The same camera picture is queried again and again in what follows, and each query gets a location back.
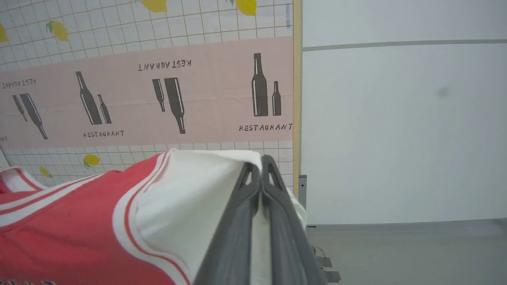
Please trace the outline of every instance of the white tile pattern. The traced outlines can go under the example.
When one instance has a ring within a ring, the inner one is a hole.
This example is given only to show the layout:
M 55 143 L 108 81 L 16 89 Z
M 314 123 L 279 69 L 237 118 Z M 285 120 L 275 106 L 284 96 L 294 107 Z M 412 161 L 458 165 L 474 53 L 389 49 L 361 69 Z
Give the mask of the white tile pattern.
M 167 13 L 135 0 L 0 1 L 9 42 L 0 43 L 0 70 L 138 50 L 292 35 L 292 0 L 258 0 L 245 16 L 230 1 L 167 0 Z M 46 30 L 65 25 L 68 42 Z
M 104 173 L 109 170 L 125 170 L 128 166 L 167 150 L 243 150 L 250 149 L 262 155 L 271 155 L 280 170 L 283 181 L 293 186 L 292 141 L 236 141 L 193 144 L 167 144 L 142 146 L 96 146 L 86 148 L 38 148 L 2 149 L 11 166 L 21 166 L 44 185 L 55 185 L 84 176 Z M 93 154 L 100 159 L 96 166 L 86 168 L 84 158 Z M 42 176 L 40 167 L 52 177 Z

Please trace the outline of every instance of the wooden frame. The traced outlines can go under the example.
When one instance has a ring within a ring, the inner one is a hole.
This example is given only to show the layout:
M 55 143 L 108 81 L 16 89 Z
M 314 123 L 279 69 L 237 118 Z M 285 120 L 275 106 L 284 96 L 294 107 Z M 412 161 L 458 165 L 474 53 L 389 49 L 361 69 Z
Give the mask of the wooden frame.
M 293 2 L 293 39 L 294 39 L 294 98 L 293 98 L 293 189 L 294 196 L 299 198 L 299 171 L 300 171 L 300 154 L 301 154 L 301 48 L 303 45 L 301 37 L 302 29 L 302 10 L 301 1 Z

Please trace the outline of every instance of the cloth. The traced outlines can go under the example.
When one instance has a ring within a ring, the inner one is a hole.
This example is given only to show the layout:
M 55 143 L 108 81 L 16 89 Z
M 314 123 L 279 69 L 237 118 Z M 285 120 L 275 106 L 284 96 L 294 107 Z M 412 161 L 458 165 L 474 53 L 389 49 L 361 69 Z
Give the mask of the cloth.
M 0 169 L 0 284 L 190 285 L 245 161 L 262 169 L 251 151 L 170 151 L 50 188 L 19 168 Z M 269 245 L 260 210 L 252 284 L 271 282 Z

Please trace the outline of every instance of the lemon print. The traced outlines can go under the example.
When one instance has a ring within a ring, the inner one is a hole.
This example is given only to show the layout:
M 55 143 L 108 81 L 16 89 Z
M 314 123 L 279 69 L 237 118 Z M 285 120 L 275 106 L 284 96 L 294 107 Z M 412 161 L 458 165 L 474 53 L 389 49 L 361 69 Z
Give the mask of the lemon print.
M 0 42 L 8 42 L 9 38 L 7 37 L 7 34 L 5 33 L 4 26 L 2 23 L 0 23 Z
M 238 10 L 245 14 L 255 16 L 257 10 L 256 0 L 236 0 L 236 6 Z
M 62 23 L 58 21 L 49 21 L 46 24 L 46 30 L 48 30 L 50 33 L 55 34 L 55 37 L 57 39 L 68 42 L 67 29 Z
M 98 165 L 98 163 L 100 162 L 100 158 L 94 156 L 93 154 L 87 154 L 85 156 L 85 159 L 83 159 L 83 165 L 86 167 L 86 168 L 89 168 L 91 166 L 95 166 L 95 165 Z
M 166 1 L 167 0 L 141 0 L 141 3 L 146 7 L 146 9 L 152 12 L 167 13 Z
M 49 173 L 49 171 L 47 169 L 45 169 L 44 167 L 39 166 L 39 170 L 41 171 L 42 175 L 44 175 L 45 177 L 49 177 L 49 178 L 53 177 L 51 175 L 51 173 Z

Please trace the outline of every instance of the bottle print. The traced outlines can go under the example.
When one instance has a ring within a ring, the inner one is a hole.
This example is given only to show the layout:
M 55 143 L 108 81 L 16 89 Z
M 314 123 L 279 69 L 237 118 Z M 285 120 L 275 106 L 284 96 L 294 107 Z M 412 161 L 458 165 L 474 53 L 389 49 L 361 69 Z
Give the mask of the bottle print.
M 30 94 L 28 93 L 20 94 L 19 96 L 21 97 L 21 101 L 23 101 L 23 104 L 25 105 L 26 111 L 30 116 L 30 118 L 32 119 L 32 122 L 35 124 L 35 126 L 37 126 L 37 128 L 41 132 L 42 137 L 44 139 L 48 139 L 48 136 L 46 135 L 46 132 L 42 127 L 42 119 L 39 113 L 37 112 L 37 107 L 35 107 L 35 103 L 31 99 Z
M 252 101 L 255 117 L 268 115 L 268 86 L 262 73 L 260 53 L 253 54 Z
M 102 116 L 104 117 L 104 121 L 106 124 L 111 123 L 111 117 L 109 116 L 109 110 L 107 106 L 104 104 L 104 100 L 102 100 L 102 95 L 98 94 L 98 99 L 100 100 L 100 109 L 102 110 Z
M 160 84 L 160 79 L 153 79 L 153 88 L 155 88 L 155 95 L 157 97 L 157 101 L 160 104 L 160 109 L 162 112 L 165 112 L 164 106 L 164 91 L 162 91 L 162 84 Z
M 273 92 L 273 116 L 281 116 L 282 115 L 282 104 L 281 104 L 281 96 L 278 91 L 278 81 L 275 81 L 275 87 Z
M 165 78 L 164 82 L 165 88 L 167 89 L 169 106 L 178 123 L 179 133 L 184 134 L 185 123 L 183 122 L 183 115 L 185 114 L 185 108 L 183 107 L 182 92 L 179 88 L 178 78 Z
M 28 122 L 28 120 L 26 119 L 26 116 L 25 116 L 25 110 L 23 110 L 23 106 L 19 102 L 18 96 L 17 95 L 12 95 L 12 97 L 14 98 L 14 103 L 16 103 L 16 107 L 18 108 L 19 112 L 23 116 L 23 119 L 25 119 L 25 122 Z
M 95 104 L 95 100 L 93 99 L 93 95 L 86 87 L 86 83 L 83 79 L 83 75 L 81 72 L 76 72 L 76 76 L 78 77 L 79 88 L 81 93 L 81 101 L 83 102 L 83 106 L 85 107 L 86 114 L 88 115 L 88 119 L 90 119 L 90 123 L 92 125 L 100 125 L 102 124 L 102 120 L 100 119 L 100 114 L 98 112 L 97 104 Z

